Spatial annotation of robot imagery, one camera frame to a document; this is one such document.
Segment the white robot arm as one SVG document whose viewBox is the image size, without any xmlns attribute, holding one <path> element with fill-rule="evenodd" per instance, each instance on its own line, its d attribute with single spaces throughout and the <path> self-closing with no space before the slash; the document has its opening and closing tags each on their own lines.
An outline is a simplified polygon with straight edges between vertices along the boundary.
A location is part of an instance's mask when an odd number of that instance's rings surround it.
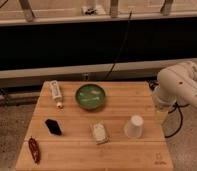
<svg viewBox="0 0 197 171">
<path fill-rule="evenodd" d="M 155 105 L 154 118 L 162 124 L 170 108 L 182 99 L 197 109 L 197 64 L 181 62 L 160 70 L 158 85 L 152 91 Z"/>
</svg>

